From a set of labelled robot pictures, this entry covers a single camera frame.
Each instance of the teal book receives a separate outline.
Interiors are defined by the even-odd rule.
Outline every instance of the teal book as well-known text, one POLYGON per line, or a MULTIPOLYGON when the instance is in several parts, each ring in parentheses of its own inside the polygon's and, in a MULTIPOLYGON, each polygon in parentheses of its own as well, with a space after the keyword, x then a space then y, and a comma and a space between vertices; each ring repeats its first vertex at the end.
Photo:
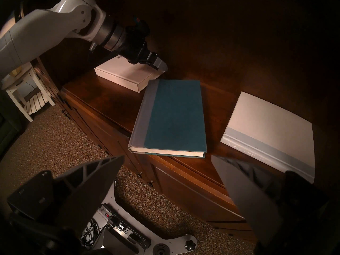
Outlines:
POLYGON ((150 80, 129 141, 133 153, 204 158, 200 82, 150 80))

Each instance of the white book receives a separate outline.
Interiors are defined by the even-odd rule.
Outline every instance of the white book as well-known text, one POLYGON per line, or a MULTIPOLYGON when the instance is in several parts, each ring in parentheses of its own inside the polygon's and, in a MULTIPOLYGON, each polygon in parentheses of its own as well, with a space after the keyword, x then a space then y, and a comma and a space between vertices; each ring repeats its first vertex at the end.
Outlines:
POLYGON ((138 93, 148 85, 149 80, 158 78, 164 72, 145 64, 133 65, 120 55, 95 68, 98 76, 138 93))
POLYGON ((241 92, 221 142, 314 182, 312 124, 272 103, 241 92))

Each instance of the chair leg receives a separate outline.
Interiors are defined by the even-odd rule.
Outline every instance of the chair leg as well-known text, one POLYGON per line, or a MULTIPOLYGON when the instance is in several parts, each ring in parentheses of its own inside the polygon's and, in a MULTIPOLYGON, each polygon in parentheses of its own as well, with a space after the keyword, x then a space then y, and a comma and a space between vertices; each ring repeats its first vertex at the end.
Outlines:
POLYGON ((41 84, 39 78, 38 78, 37 75, 35 74, 34 69, 31 68, 31 69, 29 70, 29 73, 30 73, 31 77, 33 78, 35 84, 36 84, 36 85, 38 86, 38 88, 40 89, 41 94, 44 96, 44 98, 45 98, 46 100, 48 100, 48 102, 49 102, 52 106, 54 106, 55 103, 53 102, 53 100, 51 99, 51 97, 47 94, 47 90, 46 90, 45 87, 41 84))
POLYGON ((21 104, 19 103, 19 101, 14 97, 14 95, 10 92, 9 89, 6 90, 6 92, 8 93, 8 95, 10 96, 10 98, 13 100, 14 104, 19 108, 19 110, 22 112, 22 114, 25 115, 25 117, 32 122, 33 119, 30 117, 30 115, 28 115, 27 111, 24 110, 24 108, 21 106, 21 104))
POLYGON ((24 106, 26 105, 27 102, 17 90, 13 92, 13 95, 17 96, 17 98, 24 104, 24 106))

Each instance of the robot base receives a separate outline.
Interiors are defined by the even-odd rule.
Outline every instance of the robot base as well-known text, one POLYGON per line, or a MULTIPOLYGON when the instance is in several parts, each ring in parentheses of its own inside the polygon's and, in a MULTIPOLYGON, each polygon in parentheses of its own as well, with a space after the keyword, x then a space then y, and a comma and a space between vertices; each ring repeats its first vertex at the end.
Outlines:
MULTIPOLYGON (((175 239, 162 239, 147 227, 142 225, 138 220, 132 217, 127 211, 125 211, 116 203, 115 182, 109 189, 103 203, 109 204, 124 220, 133 225, 135 229, 140 231, 151 240, 151 245, 145 250, 138 244, 133 244, 131 242, 131 244, 133 244, 139 250, 139 255, 176 255, 190 252, 197 247, 197 239, 192 235, 184 235, 175 239)), ((107 224, 107 217, 99 211, 95 213, 93 218, 97 221, 100 228, 107 224)), ((128 236, 125 232, 120 231, 117 227, 115 227, 114 230, 125 239, 128 239, 128 236)))

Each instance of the metal plate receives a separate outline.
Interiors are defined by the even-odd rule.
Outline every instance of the metal plate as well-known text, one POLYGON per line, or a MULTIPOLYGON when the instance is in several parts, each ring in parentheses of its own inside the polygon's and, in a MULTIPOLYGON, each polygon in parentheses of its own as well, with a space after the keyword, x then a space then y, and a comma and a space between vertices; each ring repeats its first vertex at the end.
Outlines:
MULTIPOLYGON (((115 201, 115 187, 114 183, 112 184, 111 188, 109 189, 103 203, 110 204, 113 209, 117 211, 117 213, 122 216, 125 220, 127 220, 130 224, 132 224, 136 229, 138 229, 141 233, 146 235, 151 239, 151 246, 144 250, 141 246, 138 244, 135 244, 135 246, 139 250, 139 255, 152 255, 152 250, 155 247, 155 245, 163 243, 166 244, 170 249, 170 255, 176 255, 176 254, 183 254, 187 253, 185 249, 185 242, 192 240, 197 248, 197 239, 192 235, 184 235, 182 237, 178 237, 175 239, 162 239, 161 237, 157 236, 155 233, 153 233, 151 230, 149 230, 147 227, 142 225, 138 220, 136 220, 134 217, 132 217, 127 211, 125 211, 121 206, 119 206, 115 201)), ((99 227, 104 227, 107 223, 107 218, 104 217, 100 212, 96 212, 93 218, 98 222, 99 227)), ((119 230, 116 230, 121 236, 127 239, 127 235, 124 232, 121 232, 119 230)))

